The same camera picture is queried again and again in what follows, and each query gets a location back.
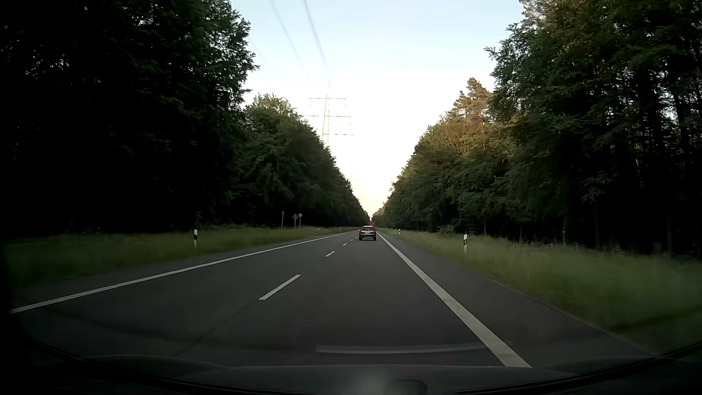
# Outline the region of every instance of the grass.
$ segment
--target grass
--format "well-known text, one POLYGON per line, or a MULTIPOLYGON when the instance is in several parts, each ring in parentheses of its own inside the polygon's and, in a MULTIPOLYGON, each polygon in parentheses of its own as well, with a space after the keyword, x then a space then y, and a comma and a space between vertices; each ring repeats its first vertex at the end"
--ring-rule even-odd
MULTIPOLYGON (((387 233, 398 236, 397 230, 387 233)), ((668 352, 702 340, 702 264, 485 236, 402 231, 399 237, 565 310, 644 348, 668 352)))
MULTIPOLYGON (((356 228, 341 228, 348 231, 356 228)), ((192 233, 62 234, 12 240, 3 246, 13 287, 28 287, 145 264, 338 233, 339 228, 212 227, 192 233)))

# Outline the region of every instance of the tree canopy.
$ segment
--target tree canopy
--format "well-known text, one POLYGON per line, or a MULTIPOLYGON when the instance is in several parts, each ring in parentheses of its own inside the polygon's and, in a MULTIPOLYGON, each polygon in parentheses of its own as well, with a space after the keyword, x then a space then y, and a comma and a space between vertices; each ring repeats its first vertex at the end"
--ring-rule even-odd
POLYGON ((228 1, 15 2, 0 18, 14 233, 368 220, 287 101, 243 106, 257 66, 228 1))
POLYGON ((700 257, 700 3, 523 3, 374 219, 700 257))

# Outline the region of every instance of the power line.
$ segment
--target power line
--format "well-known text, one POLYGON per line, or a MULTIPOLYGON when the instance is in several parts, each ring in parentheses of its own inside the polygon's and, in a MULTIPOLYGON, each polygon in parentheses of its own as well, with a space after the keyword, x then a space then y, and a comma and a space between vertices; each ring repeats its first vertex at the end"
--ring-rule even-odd
POLYGON ((293 40, 290 38, 290 34, 288 34, 288 30, 285 28, 285 24, 283 23, 283 19, 280 18, 280 14, 278 13, 278 8, 276 8, 276 6, 275 6, 275 2, 273 2, 273 0, 270 0, 270 5, 271 5, 271 7, 273 7, 273 11, 275 12, 275 16, 278 18, 278 22, 280 22, 280 27, 283 28, 283 32, 285 33, 285 37, 288 38, 288 43, 290 43, 290 47, 292 47, 293 52, 295 53, 295 57, 297 57, 298 62, 300 63, 300 67, 302 67, 303 72, 305 72, 305 76, 307 77, 307 81, 312 86, 312 90, 316 91, 317 88, 314 87, 314 82, 312 82, 312 78, 310 78, 310 75, 307 73, 307 69, 305 69, 305 65, 303 64, 302 59, 300 59, 300 54, 298 54, 298 50, 295 48, 295 44, 293 44, 293 40))
POLYGON ((324 69, 326 70, 326 78, 333 84, 333 78, 331 77, 331 71, 329 71, 329 64, 326 62, 326 57, 324 56, 324 51, 322 50, 322 43, 319 42, 319 36, 317 36, 317 30, 314 28, 314 23, 312 21, 312 15, 310 14, 310 8, 307 6, 307 0, 303 0, 303 5, 305 7, 305 13, 307 14, 307 21, 310 23, 310 28, 312 29, 312 35, 314 36, 314 41, 317 43, 317 49, 319 50, 319 56, 322 57, 322 63, 324 64, 324 69))
POLYGON ((266 81, 266 79, 263 78, 263 76, 261 75, 261 72, 260 72, 259 70, 256 70, 256 71, 257 71, 256 76, 257 76, 261 81, 263 81, 263 83, 264 83, 266 86, 268 86, 268 89, 270 89, 270 93, 274 93, 274 91, 273 91, 273 86, 272 86, 271 84, 268 84, 268 81, 266 81))
MULTIPOLYGON (((279 82, 277 86, 282 85, 288 92, 292 92, 293 89, 291 89, 290 85, 288 85, 288 83, 286 82, 286 79, 285 79, 285 78, 282 78, 281 75, 280 75, 280 73, 278 73, 277 69, 276 69, 275 67, 272 66, 271 62, 269 62, 268 59, 266 59, 266 58, 263 56, 263 53, 260 52, 260 50, 259 50, 258 47, 256 46, 256 43, 254 43, 253 40, 250 40, 250 43, 251 43, 251 47, 252 47, 253 50, 255 51, 255 52, 254 52, 254 55, 256 55, 256 57, 258 57, 258 58, 261 58, 261 60, 263 60, 263 62, 264 62, 264 63, 266 64, 266 66, 268 67, 268 69, 266 70, 266 74, 267 74, 267 75, 272 75, 273 78, 274 78, 277 82, 279 82)), ((261 73, 263 72, 262 69, 261 69, 260 67, 259 67, 258 69, 256 69, 256 71, 258 72, 258 75, 261 75, 261 73)), ((273 88, 272 88, 272 85, 270 85, 270 84, 268 84, 268 83, 266 83, 266 84, 271 88, 271 92, 270 92, 270 93, 275 93, 275 91, 274 91, 273 88)))

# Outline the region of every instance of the transmission tower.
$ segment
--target transmission tower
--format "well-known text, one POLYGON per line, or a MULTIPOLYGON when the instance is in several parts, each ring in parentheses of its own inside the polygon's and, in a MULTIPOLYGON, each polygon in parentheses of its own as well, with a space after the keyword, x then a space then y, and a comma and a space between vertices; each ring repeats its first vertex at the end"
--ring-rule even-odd
POLYGON ((358 174, 354 170, 351 173, 351 179, 349 180, 351 183, 351 187, 353 188, 354 194, 356 195, 356 198, 358 201, 363 204, 362 200, 364 198, 363 194, 363 187, 361 186, 361 180, 358 179, 358 174))
POLYGON ((329 118, 351 118, 349 115, 330 115, 331 111, 331 104, 329 101, 332 100, 343 100, 344 101, 344 106, 346 106, 346 99, 345 98, 332 98, 329 97, 329 94, 327 94, 323 98, 310 98, 310 105, 312 104, 313 100, 321 100, 324 99, 324 113, 323 115, 303 115, 304 117, 321 117, 322 118, 322 141, 326 141, 326 145, 329 146, 329 135, 332 136, 353 136, 353 134, 343 134, 343 133, 329 133, 329 118))

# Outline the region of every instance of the windshield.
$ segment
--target windshield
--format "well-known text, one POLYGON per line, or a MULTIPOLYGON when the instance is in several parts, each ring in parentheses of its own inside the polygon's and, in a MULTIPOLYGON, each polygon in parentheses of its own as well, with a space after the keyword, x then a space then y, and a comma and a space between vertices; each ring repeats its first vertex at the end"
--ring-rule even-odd
POLYGON ((455 393, 702 340, 699 1, 14 1, 2 20, 10 316, 61 361, 455 393))

